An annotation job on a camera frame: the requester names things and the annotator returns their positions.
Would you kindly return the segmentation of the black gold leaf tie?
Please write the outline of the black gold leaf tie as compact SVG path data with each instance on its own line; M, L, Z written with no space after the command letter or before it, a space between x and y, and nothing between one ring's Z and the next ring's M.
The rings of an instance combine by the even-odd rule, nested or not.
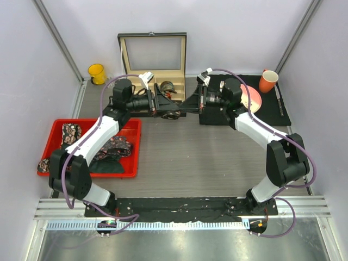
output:
M162 119L177 120L180 118L181 112L179 110L164 110L160 111L159 115Z

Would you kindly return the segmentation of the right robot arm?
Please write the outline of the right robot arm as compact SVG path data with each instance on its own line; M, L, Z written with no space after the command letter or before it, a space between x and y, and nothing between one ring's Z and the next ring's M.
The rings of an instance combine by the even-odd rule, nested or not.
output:
M158 84L154 85L157 115L177 119L182 113L201 113L205 107L219 107L231 128L239 131L266 151L266 176L246 193L246 210L253 215L263 211L271 198L309 173L311 165L302 137L287 135L256 118L242 103L247 90L239 78L223 81L219 92L209 92L207 80L198 80L195 92L181 103L169 99Z

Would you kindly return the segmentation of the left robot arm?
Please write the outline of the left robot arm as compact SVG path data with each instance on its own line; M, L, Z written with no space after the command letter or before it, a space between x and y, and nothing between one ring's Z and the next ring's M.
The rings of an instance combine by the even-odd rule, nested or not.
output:
M133 100L132 83L124 74L109 81L114 83L112 104L100 107L96 123L77 141L65 149L55 150L50 157L49 187L62 192L67 206L74 208L75 200L97 205L97 211L105 217L115 213L116 204L110 200L111 192L94 184L89 165L102 146L117 134L129 121L132 111L154 111L152 94L148 87L153 73L138 75L145 94L141 102Z

